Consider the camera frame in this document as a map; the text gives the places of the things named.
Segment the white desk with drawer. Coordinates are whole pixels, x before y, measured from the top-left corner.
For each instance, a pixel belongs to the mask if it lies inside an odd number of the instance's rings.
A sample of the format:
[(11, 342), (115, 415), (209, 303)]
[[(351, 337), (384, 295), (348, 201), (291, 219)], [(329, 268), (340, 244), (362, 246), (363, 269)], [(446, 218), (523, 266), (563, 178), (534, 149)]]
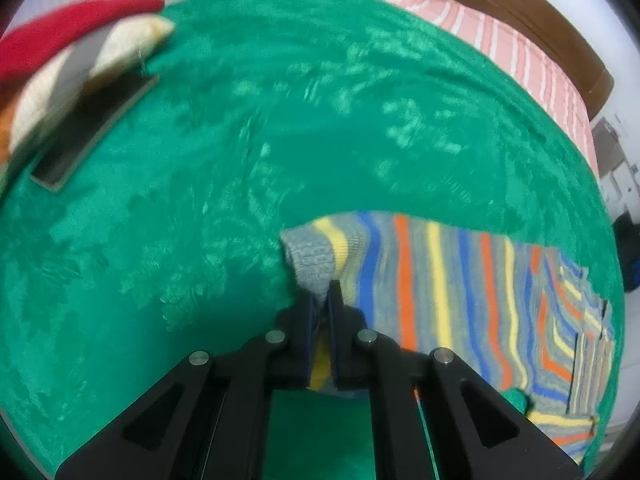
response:
[(607, 203), (639, 196), (639, 185), (620, 144), (617, 130), (604, 117), (592, 127), (600, 189)]

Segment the striped knit sweater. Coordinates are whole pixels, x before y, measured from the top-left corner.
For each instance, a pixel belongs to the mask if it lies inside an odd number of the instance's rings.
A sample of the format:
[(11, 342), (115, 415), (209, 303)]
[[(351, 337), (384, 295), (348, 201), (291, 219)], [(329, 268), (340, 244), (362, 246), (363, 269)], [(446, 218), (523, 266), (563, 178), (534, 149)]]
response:
[(613, 369), (612, 307), (558, 248), (390, 212), (334, 214), (280, 240), (297, 284), (332, 281), (367, 324), (421, 353), (445, 347), (581, 462)]

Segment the pink striped bed sheet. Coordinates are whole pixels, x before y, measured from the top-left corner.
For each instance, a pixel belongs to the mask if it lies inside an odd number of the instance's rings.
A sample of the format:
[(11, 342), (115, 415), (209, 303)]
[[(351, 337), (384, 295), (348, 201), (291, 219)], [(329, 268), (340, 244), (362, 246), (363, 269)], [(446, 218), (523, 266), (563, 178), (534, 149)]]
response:
[(599, 172), (587, 107), (558, 63), (521, 32), (456, 0), (383, 0), (466, 41), (509, 74)]

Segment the dark tablet on bed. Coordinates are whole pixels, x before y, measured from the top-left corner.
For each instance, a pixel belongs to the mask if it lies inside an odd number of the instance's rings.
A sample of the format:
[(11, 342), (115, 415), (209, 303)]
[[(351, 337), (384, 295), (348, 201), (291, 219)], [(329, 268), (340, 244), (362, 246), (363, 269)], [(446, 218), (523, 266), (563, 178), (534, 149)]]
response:
[(116, 122), (160, 79), (132, 70), (80, 101), (55, 130), (53, 139), (30, 173), (38, 185), (58, 192)]

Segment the red folded garment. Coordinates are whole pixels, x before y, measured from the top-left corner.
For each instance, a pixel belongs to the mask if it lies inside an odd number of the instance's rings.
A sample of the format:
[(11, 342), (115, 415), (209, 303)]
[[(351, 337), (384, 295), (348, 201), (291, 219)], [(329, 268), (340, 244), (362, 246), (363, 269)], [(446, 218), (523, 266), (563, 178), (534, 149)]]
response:
[(164, 6), (165, 0), (78, 0), (43, 14), (1, 38), (1, 82), (25, 80), (90, 32)]

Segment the brown wooden headboard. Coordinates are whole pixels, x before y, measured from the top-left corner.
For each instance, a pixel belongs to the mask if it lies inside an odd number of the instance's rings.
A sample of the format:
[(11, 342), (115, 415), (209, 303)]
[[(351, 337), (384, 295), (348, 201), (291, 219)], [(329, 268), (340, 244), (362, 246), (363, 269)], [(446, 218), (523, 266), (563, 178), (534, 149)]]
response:
[(558, 64), (578, 90), (589, 118), (610, 97), (614, 78), (587, 40), (547, 0), (456, 0), (521, 32)]

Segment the green patterned bedspread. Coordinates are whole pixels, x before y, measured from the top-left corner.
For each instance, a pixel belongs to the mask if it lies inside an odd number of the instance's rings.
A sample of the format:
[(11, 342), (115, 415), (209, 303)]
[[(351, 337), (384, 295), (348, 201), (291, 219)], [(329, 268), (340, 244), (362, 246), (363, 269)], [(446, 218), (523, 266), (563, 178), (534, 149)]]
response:
[(283, 231), (405, 214), (558, 248), (624, 292), (597, 174), (472, 44), (383, 0), (186, 0), (158, 83), (61, 191), (1, 202), (1, 411), (42, 474), (191, 351), (270, 327), (297, 282)]

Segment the black clothes on chair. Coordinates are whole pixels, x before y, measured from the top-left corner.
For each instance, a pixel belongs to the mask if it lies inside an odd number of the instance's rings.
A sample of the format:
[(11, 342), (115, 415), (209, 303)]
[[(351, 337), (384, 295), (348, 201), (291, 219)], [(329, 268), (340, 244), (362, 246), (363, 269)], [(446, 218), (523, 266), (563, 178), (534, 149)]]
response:
[(624, 291), (633, 292), (640, 283), (639, 225), (632, 221), (629, 212), (625, 212), (614, 221), (613, 231)]

